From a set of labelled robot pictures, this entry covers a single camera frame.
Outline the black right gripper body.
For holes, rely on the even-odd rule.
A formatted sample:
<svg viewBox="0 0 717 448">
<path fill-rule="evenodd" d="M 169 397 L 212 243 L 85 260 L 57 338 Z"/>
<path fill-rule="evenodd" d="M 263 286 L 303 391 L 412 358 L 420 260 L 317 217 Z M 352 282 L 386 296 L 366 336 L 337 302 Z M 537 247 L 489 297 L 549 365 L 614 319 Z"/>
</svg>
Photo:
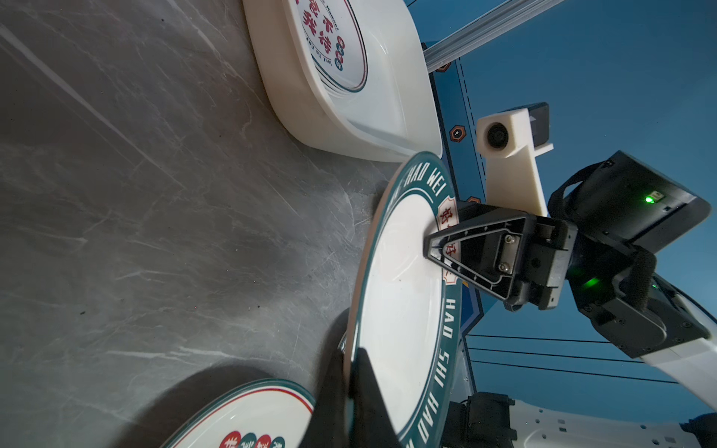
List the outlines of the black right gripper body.
<svg viewBox="0 0 717 448">
<path fill-rule="evenodd" d="M 710 339 L 711 317 L 655 272 L 657 253 L 709 218 L 711 205 L 623 151 L 581 169 L 546 201 L 525 172 L 505 175 L 503 205 L 576 225 L 566 278 L 579 311 L 630 358 Z"/>
</svg>

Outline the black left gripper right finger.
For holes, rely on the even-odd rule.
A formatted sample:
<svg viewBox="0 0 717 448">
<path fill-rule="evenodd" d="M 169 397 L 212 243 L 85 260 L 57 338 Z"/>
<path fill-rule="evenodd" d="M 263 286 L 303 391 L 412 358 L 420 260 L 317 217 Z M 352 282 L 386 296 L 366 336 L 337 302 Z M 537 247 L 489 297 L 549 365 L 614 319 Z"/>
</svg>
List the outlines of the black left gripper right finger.
<svg viewBox="0 0 717 448">
<path fill-rule="evenodd" d="M 368 352 L 359 348 L 355 361 L 349 386 L 349 397 L 354 401 L 349 446 L 401 447 L 390 422 Z"/>
</svg>

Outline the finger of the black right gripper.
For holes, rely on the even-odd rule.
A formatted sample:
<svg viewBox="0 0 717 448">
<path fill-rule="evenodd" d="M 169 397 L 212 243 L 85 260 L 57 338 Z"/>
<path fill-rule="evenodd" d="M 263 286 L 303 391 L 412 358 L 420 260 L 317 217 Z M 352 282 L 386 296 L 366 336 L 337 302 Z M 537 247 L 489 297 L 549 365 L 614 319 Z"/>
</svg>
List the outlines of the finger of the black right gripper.
<svg viewBox="0 0 717 448">
<path fill-rule="evenodd" d="M 424 238 L 424 257 L 500 300 L 515 295 L 535 217 L 487 212 Z"/>
</svg>

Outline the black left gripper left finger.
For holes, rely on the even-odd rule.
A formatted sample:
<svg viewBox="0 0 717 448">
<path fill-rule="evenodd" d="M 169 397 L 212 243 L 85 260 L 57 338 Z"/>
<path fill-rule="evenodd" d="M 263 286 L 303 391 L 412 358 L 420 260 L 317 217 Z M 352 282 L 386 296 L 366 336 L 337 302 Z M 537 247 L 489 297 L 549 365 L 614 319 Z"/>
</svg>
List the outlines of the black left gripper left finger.
<svg viewBox="0 0 717 448">
<path fill-rule="evenodd" d="M 343 372 L 344 353 L 332 353 L 319 397 L 300 448 L 347 447 L 347 383 Z"/>
</svg>

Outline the green rim plate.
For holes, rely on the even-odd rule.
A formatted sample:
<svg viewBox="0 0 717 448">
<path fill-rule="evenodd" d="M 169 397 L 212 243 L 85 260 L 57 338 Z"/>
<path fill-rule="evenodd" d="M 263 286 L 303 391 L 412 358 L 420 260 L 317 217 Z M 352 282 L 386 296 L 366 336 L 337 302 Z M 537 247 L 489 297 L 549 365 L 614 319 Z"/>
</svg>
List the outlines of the green rim plate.
<svg viewBox="0 0 717 448">
<path fill-rule="evenodd" d="M 457 225 L 446 166 L 420 152 L 400 166 L 373 216 L 347 327 L 344 377 L 367 351 L 403 447 L 438 447 L 460 339 L 462 285 L 424 255 L 427 236 Z"/>
</svg>

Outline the white red text plate back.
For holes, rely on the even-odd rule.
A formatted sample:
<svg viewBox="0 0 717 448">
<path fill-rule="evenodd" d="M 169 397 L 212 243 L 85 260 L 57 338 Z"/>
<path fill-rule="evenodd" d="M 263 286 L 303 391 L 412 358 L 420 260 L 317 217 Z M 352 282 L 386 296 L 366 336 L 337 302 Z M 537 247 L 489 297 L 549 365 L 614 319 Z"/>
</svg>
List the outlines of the white red text plate back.
<svg viewBox="0 0 717 448">
<path fill-rule="evenodd" d="M 294 0 L 311 59 L 324 85 L 339 96 L 359 93 L 369 77 L 368 55 L 356 13 L 347 0 Z"/>
</svg>

